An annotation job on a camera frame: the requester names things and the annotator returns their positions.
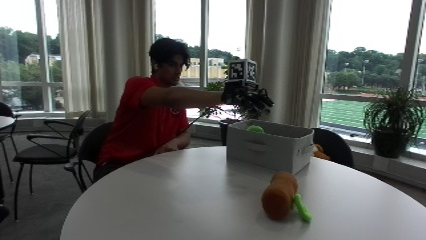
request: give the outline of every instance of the plant pot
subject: plant pot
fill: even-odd
[[[407,149],[408,141],[408,136],[400,132],[375,130],[371,135],[375,155],[398,158]]]
[[[230,118],[226,118],[226,119],[218,121],[218,126],[221,127],[222,146],[226,146],[226,136],[227,136],[227,126],[229,126],[229,124],[233,124],[233,123],[239,122],[239,121],[241,120],[238,120],[238,119],[230,119]]]

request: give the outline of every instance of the sky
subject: sky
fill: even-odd
[[[243,57],[245,0],[210,0],[209,49]],[[44,0],[48,35],[58,32],[56,0]],[[155,0],[155,33],[199,45],[199,0]],[[327,48],[356,47],[387,54],[404,50],[410,0],[332,0]],[[0,0],[0,26],[36,32],[33,0]],[[426,43],[420,45],[426,53]]]

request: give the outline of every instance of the man's arm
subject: man's arm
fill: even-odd
[[[189,130],[182,132],[175,138],[166,142],[155,151],[154,154],[161,154],[165,152],[177,151],[189,146],[190,143],[190,133]]]
[[[199,91],[185,87],[150,87],[146,89],[141,104],[173,108],[203,108],[221,104],[222,92]]]

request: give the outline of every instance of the green ball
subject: green ball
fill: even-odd
[[[250,125],[246,130],[255,133],[265,133],[263,128],[257,125]]]

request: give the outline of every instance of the black hair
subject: black hair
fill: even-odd
[[[186,43],[173,40],[170,38],[159,38],[150,45],[149,57],[158,65],[169,62],[175,55],[182,56],[183,65],[187,69],[190,65],[190,57]]]

